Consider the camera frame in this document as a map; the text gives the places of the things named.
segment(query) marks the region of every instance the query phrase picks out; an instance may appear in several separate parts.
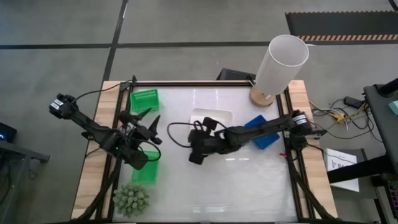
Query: white lamp shade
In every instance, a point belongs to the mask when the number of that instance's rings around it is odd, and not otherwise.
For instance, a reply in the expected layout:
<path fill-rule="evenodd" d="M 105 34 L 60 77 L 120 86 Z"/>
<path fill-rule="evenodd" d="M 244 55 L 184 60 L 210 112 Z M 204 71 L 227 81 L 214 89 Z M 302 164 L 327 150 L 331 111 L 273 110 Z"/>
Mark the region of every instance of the white lamp shade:
<path fill-rule="evenodd" d="M 307 45 L 292 35 L 280 35 L 270 42 L 256 76 L 256 85 L 265 95 L 282 93 L 307 61 Z"/>

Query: green plastic container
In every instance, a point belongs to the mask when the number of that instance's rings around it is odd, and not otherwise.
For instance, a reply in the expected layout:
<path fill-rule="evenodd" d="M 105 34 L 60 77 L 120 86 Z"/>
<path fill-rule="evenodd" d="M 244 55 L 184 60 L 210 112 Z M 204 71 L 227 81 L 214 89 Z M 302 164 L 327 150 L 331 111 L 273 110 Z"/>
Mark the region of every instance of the green plastic container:
<path fill-rule="evenodd" d="M 159 157 L 159 152 L 144 151 L 148 159 L 156 159 Z M 157 165 L 159 161 L 147 162 L 141 170 L 133 169 L 131 182 L 134 184 L 156 184 Z"/>
<path fill-rule="evenodd" d="M 157 90 L 139 91 L 130 94 L 131 110 L 140 113 L 151 108 L 151 111 L 159 109 L 159 97 Z"/>

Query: green spiky ball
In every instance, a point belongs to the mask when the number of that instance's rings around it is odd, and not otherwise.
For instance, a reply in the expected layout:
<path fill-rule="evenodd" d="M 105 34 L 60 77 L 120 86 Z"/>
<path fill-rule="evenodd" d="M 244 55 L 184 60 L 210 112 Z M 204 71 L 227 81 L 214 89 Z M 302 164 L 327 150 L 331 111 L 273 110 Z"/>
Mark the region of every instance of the green spiky ball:
<path fill-rule="evenodd" d="M 149 206 L 149 194 L 141 185 L 129 183 L 113 193 L 114 206 L 124 217 L 141 215 Z"/>

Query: wire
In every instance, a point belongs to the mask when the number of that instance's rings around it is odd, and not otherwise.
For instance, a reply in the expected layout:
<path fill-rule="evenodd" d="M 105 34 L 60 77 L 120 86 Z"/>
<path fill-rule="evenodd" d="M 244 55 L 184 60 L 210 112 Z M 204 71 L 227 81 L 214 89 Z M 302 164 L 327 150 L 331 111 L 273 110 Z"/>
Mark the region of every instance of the wire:
<path fill-rule="evenodd" d="M 152 143 L 152 142 L 150 142 L 150 141 L 146 141 L 146 140 L 141 140 L 141 139 L 135 139 L 135 138 L 131 138 L 131 139 L 132 139 L 132 140 L 135 140 L 135 141 L 140 141 L 140 142 L 144 142 L 144 143 L 150 144 L 151 146 L 154 146 L 155 149 L 157 150 L 157 152 L 159 153 L 159 157 L 158 157 L 158 158 L 156 158 L 156 159 L 148 159 L 148 160 L 145 160 L 146 162 L 155 162 L 155 161 L 158 161 L 158 160 L 160 159 L 160 157 L 162 156 L 162 153 L 161 153 L 160 149 L 159 149 L 154 143 Z"/>
<path fill-rule="evenodd" d="M 223 123 L 221 123 L 221 122 L 219 122 L 219 121 L 216 121 L 216 122 L 217 122 L 217 124 L 219 124 L 219 125 L 221 125 L 223 128 L 225 128 L 224 130 L 221 130 L 221 131 L 229 131 L 229 132 L 234 133 L 234 134 L 240 134 L 240 133 L 238 133 L 238 132 L 236 132 L 236 131 L 232 131 L 229 127 L 225 126 Z"/>
<path fill-rule="evenodd" d="M 39 176 L 39 175 L 38 175 L 36 172 L 34 172 L 31 168 L 29 168 L 28 172 L 29 172 L 29 179 L 30 179 L 30 180 L 34 180 L 34 179 L 36 179 L 36 178 Z"/>
<path fill-rule="evenodd" d="M 369 115 L 368 115 L 368 111 L 365 111 L 366 117 L 368 118 L 368 122 L 370 122 L 372 124 L 372 126 L 374 127 L 373 121 L 370 119 Z M 381 143 L 383 143 L 382 140 L 379 140 L 378 138 L 375 137 L 374 133 L 373 133 L 373 129 L 370 128 L 370 126 L 368 125 L 369 131 L 371 132 L 373 138 Z"/>
<path fill-rule="evenodd" d="M 71 102 L 71 104 L 75 103 L 77 100 L 79 100 L 79 99 L 82 98 L 83 96 L 86 96 L 86 95 L 89 95 L 89 94 L 92 94 L 92 93 L 99 93 L 99 92 L 103 92 L 103 91 L 108 91 L 108 90 L 110 90 L 110 89 L 113 89 L 113 88 L 115 88 L 115 87 L 117 87 L 117 86 L 119 86 L 119 85 L 122 85 L 122 84 L 125 84 L 125 83 L 128 83 L 128 82 L 132 82 L 132 80 L 127 80 L 127 81 L 125 81 L 125 82 L 118 83 L 118 84 L 116 84 L 116 85 L 114 85 L 114 86 L 112 86 L 112 87 L 109 87 L 109 88 L 107 88 L 107 89 L 104 89 L 104 90 L 89 91 L 89 92 L 87 92 L 87 93 L 84 93 L 84 94 L 82 94 L 82 95 L 76 97 L 76 98 Z"/>
<path fill-rule="evenodd" d="M 184 123 L 184 122 L 172 122 L 172 123 L 170 123 L 169 125 L 167 125 L 167 134 L 169 135 L 170 139 L 171 139 L 175 144 L 177 144 L 177 145 L 180 146 L 180 147 L 187 148 L 187 149 L 191 148 L 191 146 L 184 146 L 183 144 L 178 143 L 178 142 L 172 137 L 172 135 L 170 134 L 170 126 L 171 126 L 171 125 L 176 125 L 176 124 L 190 125 L 190 126 L 195 126 L 195 124 Z"/>
<path fill-rule="evenodd" d="M 89 153 L 87 153 L 87 154 L 85 155 L 85 158 L 87 158 L 90 154 L 92 154 L 92 153 L 94 153 L 94 152 L 96 152 L 96 151 L 98 151 L 98 150 L 100 150 L 100 149 L 101 149 L 101 147 L 98 147 L 98 148 L 92 150 L 91 152 L 89 152 Z"/>
<path fill-rule="evenodd" d="M 299 159 L 299 152 L 296 152 L 296 158 L 294 158 L 294 159 L 288 159 L 286 153 L 282 153 L 282 154 L 284 155 L 284 157 L 286 158 L 286 160 L 287 160 L 288 162 L 294 162 L 294 161 L 296 161 L 297 159 Z"/>
<path fill-rule="evenodd" d="M 196 130 L 198 130 L 196 124 L 199 125 L 199 127 L 200 127 L 200 129 L 201 129 L 202 131 L 204 131 L 204 130 L 203 130 L 203 125 L 201 124 L 200 121 L 194 121 L 194 122 L 193 122 L 193 127 L 194 127 Z"/>
<path fill-rule="evenodd" d="M 337 102 L 342 101 L 342 100 L 344 100 L 344 99 L 335 100 L 329 107 L 330 107 L 330 108 L 333 108 L 333 106 L 334 106 Z"/>
<path fill-rule="evenodd" d="M 344 117 L 344 115 L 343 114 L 341 114 L 338 110 L 336 110 L 336 109 L 333 109 L 333 108 L 317 108 L 316 109 L 316 112 L 317 111 L 335 111 L 336 113 L 338 113 L 342 118 L 343 118 L 343 120 L 344 120 L 344 123 L 346 124 L 346 128 L 347 128 L 347 131 L 348 131 L 348 123 L 347 123 L 347 120 L 345 119 L 345 117 Z"/>
<path fill-rule="evenodd" d="M 357 119 L 359 119 L 359 118 L 364 118 L 364 117 L 366 117 L 366 115 L 362 115 L 362 116 L 356 117 L 356 118 L 353 119 L 353 121 L 355 121 L 355 120 L 357 120 Z"/>
<path fill-rule="evenodd" d="M 362 108 L 358 109 L 357 112 L 353 113 L 352 115 L 349 115 L 343 108 L 336 108 L 336 109 L 341 110 L 342 112 L 344 112 L 344 114 L 346 115 L 345 120 L 348 119 L 348 120 L 349 120 L 348 123 L 351 123 L 351 122 L 352 122 L 358 129 L 360 129 L 360 130 L 365 130 L 365 129 L 368 127 L 369 121 L 366 122 L 366 124 L 365 124 L 364 127 L 360 127 L 359 125 L 357 125 L 357 124 L 354 122 L 354 119 L 353 119 L 354 116 L 356 116 L 356 115 L 358 115 L 360 112 L 364 111 Z"/>
<path fill-rule="evenodd" d="M 318 127 L 322 128 L 322 129 L 325 130 L 328 134 L 330 134 L 331 136 L 333 136 L 333 137 L 335 137 L 335 138 L 338 138 L 338 139 L 353 139 L 353 138 L 356 138 L 356 137 L 360 137 L 360 136 L 362 136 L 362 135 L 364 135 L 364 134 L 366 134 L 366 133 L 369 133 L 369 132 L 371 132 L 371 130 L 373 130 L 373 127 L 372 127 L 369 131 L 366 131 L 366 132 L 364 132 L 364 133 L 357 134 L 357 135 L 355 135 L 355 136 L 346 138 L 346 137 L 335 136 L 334 134 L 332 134 L 331 132 L 329 132 L 327 129 L 323 128 L 323 127 L 320 126 L 319 124 L 313 123 L 313 122 L 311 122 L 311 123 L 314 124 L 315 126 L 318 126 Z"/>
<path fill-rule="evenodd" d="M 319 149 L 319 150 L 321 150 L 322 153 L 325 153 L 326 155 L 328 155 L 328 156 L 330 156 L 330 157 L 334 157 L 334 158 L 337 158 L 337 159 L 339 159 L 339 160 L 341 160 L 341 161 L 349 162 L 349 163 L 351 163 L 351 164 L 356 164 L 355 162 L 351 162 L 351 161 L 342 159 L 342 158 L 340 158 L 340 157 L 338 157 L 338 156 L 329 155 L 327 152 L 325 152 L 325 150 L 323 150 L 322 148 L 320 148 L 320 147 L 318 147 L 318 146 L 314 146 L 314 145 L 311 145 L 311 144 L 308 144 L 308 146 L 311 146 L 311 147 L 313 147 L 313 148 L 315 148 L 315 149 Z"/>

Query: wooden lamp base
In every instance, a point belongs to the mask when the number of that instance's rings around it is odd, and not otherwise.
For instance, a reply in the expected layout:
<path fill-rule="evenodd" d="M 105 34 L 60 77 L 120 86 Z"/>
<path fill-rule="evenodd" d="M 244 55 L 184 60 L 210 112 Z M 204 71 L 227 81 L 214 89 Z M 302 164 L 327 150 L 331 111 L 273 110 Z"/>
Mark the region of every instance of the wooden lamp base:
<path fill-rule="evenodd" d="M 275 96 L 265 95 L 261 92 L 257 85 L 254 85 L 250 90 L 250 101 L 258 107 L 267 107 L 275 100 Z"/>

